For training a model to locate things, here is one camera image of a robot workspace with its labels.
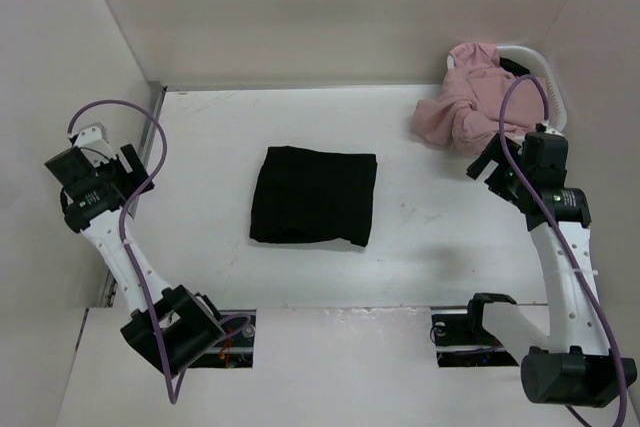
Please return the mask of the black trousers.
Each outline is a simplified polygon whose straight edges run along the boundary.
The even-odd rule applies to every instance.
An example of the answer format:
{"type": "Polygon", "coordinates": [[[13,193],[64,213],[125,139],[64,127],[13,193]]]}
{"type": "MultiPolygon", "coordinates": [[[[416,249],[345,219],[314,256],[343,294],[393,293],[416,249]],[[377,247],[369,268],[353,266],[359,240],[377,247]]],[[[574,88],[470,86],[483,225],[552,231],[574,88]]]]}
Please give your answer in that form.
{"type": "Polygon", "coordinates": [[[268,244],[342,239],[366,247],[377,166],[372,153],[268,148],[253,195],[250,238],[268,244]]]}

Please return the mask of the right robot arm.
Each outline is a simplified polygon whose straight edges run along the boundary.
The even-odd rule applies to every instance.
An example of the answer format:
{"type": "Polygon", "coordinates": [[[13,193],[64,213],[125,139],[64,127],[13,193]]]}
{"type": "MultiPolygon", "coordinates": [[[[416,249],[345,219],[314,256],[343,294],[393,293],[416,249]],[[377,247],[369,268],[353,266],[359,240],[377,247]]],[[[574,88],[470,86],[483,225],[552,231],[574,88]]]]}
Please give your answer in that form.
{"type": "Polygon", "coordinates": [[[464,331],[473,341],[498,340],[520,367],[527,399],[536,404],[604,408],[620,394],[614,354],[591,298],[597,294],[590,258],[591,215],[585,193],[565,186],[568,142],[534,132],[522,144],[493,137],[467,174],[490,162],[490,192],[514,205],[538,254],[549,312],[541,332],[507,294],[477,293],[464,331]]]}

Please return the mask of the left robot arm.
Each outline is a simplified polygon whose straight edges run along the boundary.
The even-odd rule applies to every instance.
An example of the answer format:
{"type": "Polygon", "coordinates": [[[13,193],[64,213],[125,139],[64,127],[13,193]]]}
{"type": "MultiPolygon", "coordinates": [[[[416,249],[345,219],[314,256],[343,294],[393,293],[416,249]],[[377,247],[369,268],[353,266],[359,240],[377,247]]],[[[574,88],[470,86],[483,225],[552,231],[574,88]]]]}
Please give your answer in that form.
{"type": "Polygon", "coordinates": [[[109,157],[73,146],[45,167],[61,184],[65,223],[98,250],[121,289],[130,315],[125,341],[175,378],[221,340],[225,323],[186,287],[155,273],[134,241],[125,204],[137,188],[154,188],[135,149],[128,144],[109,157]]]}

